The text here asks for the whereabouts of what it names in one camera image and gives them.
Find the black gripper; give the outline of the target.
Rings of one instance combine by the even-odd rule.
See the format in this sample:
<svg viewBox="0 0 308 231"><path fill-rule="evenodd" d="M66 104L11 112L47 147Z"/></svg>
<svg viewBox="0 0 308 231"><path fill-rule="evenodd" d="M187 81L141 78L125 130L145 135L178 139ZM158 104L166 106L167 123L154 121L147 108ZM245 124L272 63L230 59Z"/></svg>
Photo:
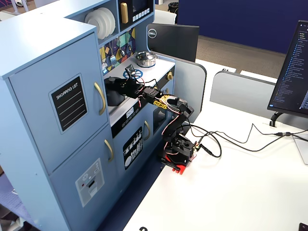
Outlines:
<svg viewBox="0 0 308 231"><path fill-rule="evenodd" d="M133 99L142 98L147 102L154 102L156 99L161 98L161 91L154 87L146 87L141 84L137 85L136 81L132 79L116 78L112 87L120 90L119 94Z"/></svg>

